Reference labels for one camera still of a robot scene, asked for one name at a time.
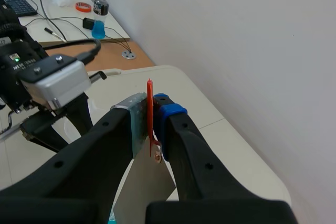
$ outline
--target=black cable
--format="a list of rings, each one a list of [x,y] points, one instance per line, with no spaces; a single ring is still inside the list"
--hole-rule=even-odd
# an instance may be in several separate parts
[[[41,14],[38,13],[38,15],[40,15],[42,18],[35,18],[33,19],[32,21],[30,21],[28,24],[25,25],[25,27],[27,27],[28,25],[30,25],[32,22],[36,21],[36,20],[42,20],[42,19],[46,19],[44,18]],[[82,18],[79,18],[79,17],[59,17],[59,18],[51,18],[52,20],[60,20],[60,21],[65,21],[65,22],[68,22],[69,24],[71,24],[72,26],[74,26],[76,29],[78,29],[86,38],[90,39],[80,28],[78,28],[77,26],[75,26],[73,23],[71,23],[70,21],[68,20],[65,20],[63,18],[76,18],[76,19],[80,19],[80,20],[83,20]],[[132,52],[129,44],[127,43],[127,46],[125,46],[125,44],[123,44],[122,42],[118,41],[117,39],[113,39],[114,41],[109,41],[109,40],[101,40],[101,41],[105,41],[105,42],[109,42],[109,43],[116,43],[120,46],[122,46],[123,48],[125,48],[128,52]]]
[[[98,48],[98,51],[100,49],[100,42],[97,39],[81,39],[81,40],[75,40],[75,41],[70,41],[62,44],[57,44],[57,45],[52,45],[48,47],[44,47],[44,50],[51,50],[51,49],[56,49],[56,48],[62,48],[62,47],[70,47],[70,46],[75,46],[75,45],[82,45],[82,44],[87,44],[87,43],[95,43],[96,48]]]
[[[56,48],[62,48],[62,47],[69,47],[69,46],[75,46],[75,45],[82,45],[87,43],[95,43],[96,46],[87,52],[81,52],[80,54],[76,55],[77,60],[84,63],[84,65],[90,63],[94,60],[95,56],[98,54],[99,50],[101,49],[101,43],[97,39],[82,39],[82,40],[76,40],[71,42],[66,42],[63,44],[58,44],[54,46],[44,47],[44,50],[50,50],[50,49],[56,49]]]
[[[62,33],[62,31],[58,28],[58,26],[56,26],[55,25],[55,23],[54,22],[52,22],[51,21],[51,19],[50,18],[48,18],[48,15],[46,14],[46,11],[44,10],[44,7],[43,7],[43,3],[42,3],[42,0],[40,0],[40,3],[41,3],[41,8],[42,8],[42,11],[43,11],[43,13],[44,13],[44,15],[45,15],[45,17],[46,17],[46,19],[50,22],[50,23],[52,23],[53,24],[53,26],[55,26],[56,27],[56,29],[61,33],[61,35],[63,36],[63,38],[65,39],[65,40],[67,40],[66,39],[66,37],[65,37],[65,35]]]
[[[12,127],[12,114],[14,113],[13,110],[11,110],[8,113],[8,127],[0,131],[0,135],[4,134],[6,131],[8,131]]]
[[[38,11],[38,5],[35,3],[35,1],[34,0],[30,0],[30,1],[32,1],[34,3],[34,5],[36,6],[35,11]]]
[[[106,27],[105,26],[105,28],[106,29],[111,29],[111,30],[113,30],[113,31],[115,31],[115,33],[117,33],[121,38],[123,38],[124,39],[124,41],[126,42],[126,44],[127,44],[127,46],[128,46],[128,48],[129,48],[129,51],[130,52],[132,52],[132,50],[131,50],[131,47],[130,47],[130,45],[128,45],[128,42],[127,42],[127,40],[124,38],[124,37],[122,37],[121,35],[120,35],[120,33],[118,33],[116,30],[114,30],[113,28],[110,28],[110,27]]]

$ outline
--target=white wall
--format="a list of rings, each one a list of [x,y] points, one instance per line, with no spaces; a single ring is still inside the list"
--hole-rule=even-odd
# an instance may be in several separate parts
[[[301,223],[335,223],[335,0],[108,1],[280,176]]]

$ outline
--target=desk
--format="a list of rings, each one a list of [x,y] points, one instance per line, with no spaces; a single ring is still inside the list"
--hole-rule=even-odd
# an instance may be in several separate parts
[[[32,3],[30,0],[26,0],[26,1],[30,3],[32,7],[35,7],[34,3]],[[38,5],[38,12],[43,15],[40,1],[39,0],[33,0],[33,1]],[[93,12],[82,13],[75,9],[76,2],[85,2],[85,3],[90,4],[93,7],[93,2],[91,0],[70,0],[70,6],[65,6],[65,7],[59,7],[53,4],[52,0],[42,0],[42,2],[43,2],[43,6],[49,18],[78,17],[78,18],[83,19],[85,17],[88,17],[88,18],[93,19]],[[29,16],[29,17],[21,17],[19,18],[19,20],[22,25],[26,25],[35,18],[41,18],[41,17],[38,15]],[[65,18],[65,19],[73,23],[80,30],[82,30],[87,36],[92,38],[91,31],[84,29],[82,27],[82,21],[80,19],[77,19],[77,18]],[[53,20],[53,21],[64,33],[67,40],[70,41],[70,40],[78,40],[78,39],[86,38],[76,27],[72,26],[71,24],[64,22],[64,21],[60,21],[60,20]],[[129,39],[128,34],[121,28],[121,26],[112,17],[111,14],[108,14],[108,17],[106,20],[106,26],[115,29],[118,33],[120,33],[122,37]],[[60,42],[54,36],[46,33],[44,31],[45,27],[48,27],[49,29],[59,34],[59,31],[46,20],[36,20],[27,26],[29,34],[32,36],[33,39],[35,39],[39,43]],[[113,30],[107,30],[106,35],[114,39],[121,39],[121,37],[117,33],[115,33]]]
[[[171,66],[157,66],[122,71],[116,76],[111,76],[112,72],[106,70],[108,78],[98,80],[86,92],[93,123],[109,111],[113,104],[137,92],[146,92],[146,82],[151,78],[154,83],[153,93],[166,93],[188,110],[209,146],[243,186],[260,197],[284,200],[291,205],[288,190],[279,177],[182,71]],[[68,142],[79,136],[67,119],[59,120],[53,127]],[[7,158],[8,166],[0,169],[6,172],[10,168],[12,183],[23,179],[54,155],[52,151],[26,141],[20,132],[2,144],[5,144],[6,152],[0,154],[7,156],[0,155],[0,164]],[[176,190],[170,199],[177,199]]]
[[[95,57],[94,61],[86,65],[86,70],[98,71],[111,68],[129,70],[154,66],[154,63],[141,50],[138,44],[135,42],[128,42],[128,45],[132,49],[132,52],[137,56],[134,60],[127,60],[121,56],[121,53],[125,51],[122,46],[116,43],[102,42],[98,55]],[[71,46],[48,50],[47,53],[49,55],[64,54],[76,56],[81,52],[90,50],[92,47],[93,45]]]

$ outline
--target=white tabletop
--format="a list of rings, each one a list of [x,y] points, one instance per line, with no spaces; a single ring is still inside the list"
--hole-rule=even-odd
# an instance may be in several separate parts
[[[33,8],[35,8],[34,3],[32,3],[30,0],[26,0],[26,1],[30,3]],[[33,1],[38,5],[38,13],[43,15],[40,1],[39,0],[33,0]],[[65,7],[59,7],[53,4],[52,0],[42,0],[42,2],[43,2],[44,9],[49,18],[79,17],[83,19],[85,17],[88,17],[88,18],[94,19],[93,12],[82,13],[75,9],[76,2],[85,2],[85,3],[90,4],[93,7],[93,2],[91,0],[70,0],[70,5],[65,6]],[[19,18],[19,20],[22,25],[26,25],[35,18],[41,18],[41,17],[38,15],[29,16],[29,17],[21,17]],[[88,37],[92,38],[91,31],[84,29],[82,27],[81,20],[75,19],[75,18],[65,18],[65,20],[68,20],[69,22],[73,23],[80,30],[82,30]],[[72,26],[71,24],[64,22],[64,21],[60,21],[60,20],[53,20],[53,21],[64,33],[67,40],[78,40],[78,39],[86,38],[76,27]],[[128,34],[121,28],[121,26],[112,17],[111,14],[108,14],[105,26],[115,29],[122,37],[129,38]],[[46,20],[36,20],[27,26],[29,34],[38,42],[51,42],[51,41],[60,42],[57,38],[45,32],[44,31],[45,27],[48,27],[49,29],[53,30],[58,35],[60,35],[59,31]],[[114,39],[121,38],[121,36],[119,36],[113,30],[106,29],[106,35]]]
[[[112,105],[130,95],[146,92],[146,82],[149,78],[153,80],[154,94],[165,93],[174,102],[188,110],[188,115],[214,153],[243,186],[260,197],[284,200],[291,205],[287,188],[279,177],[217,111],[196,85],[177,68],[158,66],[127,70],[116,76],[108,76],[105,81],[97,81],[86,92],[89,97],[92,121],[96,123]],[[8,108],[0,112],[1,123],[4,127],[7,125],[7,112]],[[24,114],[14,115],[13,124],[15,125],[25,116]],[[59,120],[53,127],[70,142],[79,136],[67,119]],[[23,179],[53,155],[54,153],[50,150],[25,140],[21,132],[15,133],[5,142],[0,143],[0,183],[3,183],[0,184],[0,188]],[[170,199],[177,199],[176,191]]]

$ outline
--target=red plastic stick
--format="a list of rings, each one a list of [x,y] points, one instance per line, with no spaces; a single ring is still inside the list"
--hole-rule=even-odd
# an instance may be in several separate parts
[[[151,79],[147,82],[147,131],[149,137],[149,155],[152,156],[152,146],[160,143],[154,139],[153,136],[153,118],[154,118],[154,104],[153,104],[153,82]]]

